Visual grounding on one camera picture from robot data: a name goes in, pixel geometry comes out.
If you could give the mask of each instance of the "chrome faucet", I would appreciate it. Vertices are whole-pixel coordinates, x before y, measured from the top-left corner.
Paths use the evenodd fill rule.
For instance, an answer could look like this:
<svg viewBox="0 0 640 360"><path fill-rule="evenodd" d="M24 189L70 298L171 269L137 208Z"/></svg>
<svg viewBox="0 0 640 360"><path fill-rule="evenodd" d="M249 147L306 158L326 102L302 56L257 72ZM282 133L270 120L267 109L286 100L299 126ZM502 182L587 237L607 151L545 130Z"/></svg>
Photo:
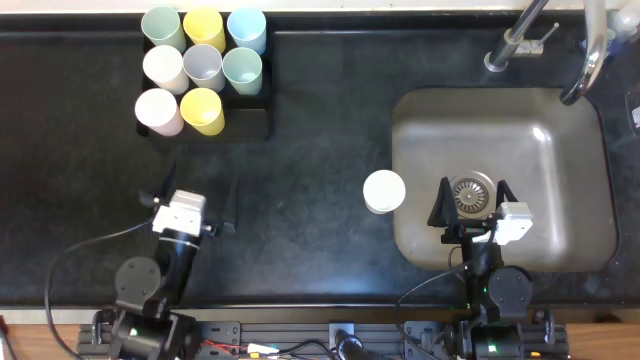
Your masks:
<svg viewBox="0 0 640 360"><path fill-rule="evenodd" d="M533 0L531 2L513 28L505 31L496 50L485 56L484 64L487 69L493 72L504 71L511 57L542 54L544 40L557 28L557 25L540 41L524 40L524 34L548 1ZM607 17L604 0L583 0L583 2L587 23L587 52L578 79L573 85L566 87L560 95L560 101L565 105L573 105L589 90L600 72L607 52Z"/></svg>

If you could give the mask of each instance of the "sink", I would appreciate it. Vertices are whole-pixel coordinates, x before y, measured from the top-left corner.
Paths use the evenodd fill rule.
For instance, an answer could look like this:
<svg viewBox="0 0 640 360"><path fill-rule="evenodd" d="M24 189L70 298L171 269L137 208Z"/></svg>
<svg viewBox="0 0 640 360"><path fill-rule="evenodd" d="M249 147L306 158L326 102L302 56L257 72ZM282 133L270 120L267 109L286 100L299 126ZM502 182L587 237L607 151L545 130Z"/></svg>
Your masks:
<svg viewBox="0 0 640 360"><path fill-rule="evenodd" d="M394 212L403 255L446 269L453 245L427 226L440 179L447 176L463 217L495 210L495 184L506 180L533 213L533 226L502 247L506 264L531 271L603 267L617 242L600 119L580 99L560 103L558 89L423 89L393 111L393 170L407 196ZM454 251L453 263L461 262Z"/></svg>

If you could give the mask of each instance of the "black tray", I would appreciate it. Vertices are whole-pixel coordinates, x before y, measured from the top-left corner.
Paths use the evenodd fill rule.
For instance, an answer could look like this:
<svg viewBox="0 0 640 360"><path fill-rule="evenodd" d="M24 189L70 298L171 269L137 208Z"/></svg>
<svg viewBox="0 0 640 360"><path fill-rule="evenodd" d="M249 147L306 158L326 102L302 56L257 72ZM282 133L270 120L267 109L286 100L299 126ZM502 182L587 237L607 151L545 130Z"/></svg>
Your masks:
<svg viewBox="0 0 640 360"><path fill-rule="evenodd" d="M223 15L225 27L225 38L227 47L222 53L226 55L231 49L235 49L236 43L229 34L226 24L228 15ZM193 46L193 42L185 33L187 49ZM185 122L184 128L175 136L163 136L149 129L146 125L136 120L136 132L142 137L159 142L260 142L266 141L271 132L271 39L267 33L267 49L262 58L262 89L257 95L240 95L233 88L231 83L225 79L224 89L218 93L222 101L222 111L224 112L225 125L222 132L214 136L206 136L198 132L193 126ZM151 40L144 38L143 49L146 54L155 45ZM142 92L158 86L146 75L142 76ZM189 90L197 88L196 84L189 79L189 88L181 95L176 95L176 101L180 106L180 101Z"/></svg>

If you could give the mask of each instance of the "wooden floor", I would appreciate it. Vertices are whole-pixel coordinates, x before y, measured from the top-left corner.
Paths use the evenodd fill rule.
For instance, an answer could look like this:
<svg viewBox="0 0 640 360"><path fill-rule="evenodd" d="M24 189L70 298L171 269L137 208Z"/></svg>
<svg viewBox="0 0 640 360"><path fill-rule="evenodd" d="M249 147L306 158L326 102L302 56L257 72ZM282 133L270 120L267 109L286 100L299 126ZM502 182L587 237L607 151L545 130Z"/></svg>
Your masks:
<svg viewBox="0 0 640 360"><path fill-rule="evenodd" d="M75 348L78 327L58 326L64 340ZM46 325L14 325L10 336L21 360L67 360ZM571 324L568 325L572 360L640 359L640 325ZM5 359L9 360L6 349Z"/></svg>

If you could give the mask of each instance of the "drain strainer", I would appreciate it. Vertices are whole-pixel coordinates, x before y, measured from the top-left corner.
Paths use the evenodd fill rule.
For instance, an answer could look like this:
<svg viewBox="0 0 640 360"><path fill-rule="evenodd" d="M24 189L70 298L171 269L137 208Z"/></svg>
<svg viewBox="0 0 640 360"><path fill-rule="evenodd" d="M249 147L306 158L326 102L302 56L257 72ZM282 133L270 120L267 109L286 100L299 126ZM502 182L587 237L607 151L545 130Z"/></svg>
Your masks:
<svg viewBox="0 0 640 360"><path fill-rule="evenodd" d="M474 214L489 203L489 191L480 181L472 178L458 180L453 186L453 197L458 209Z"/></svg>

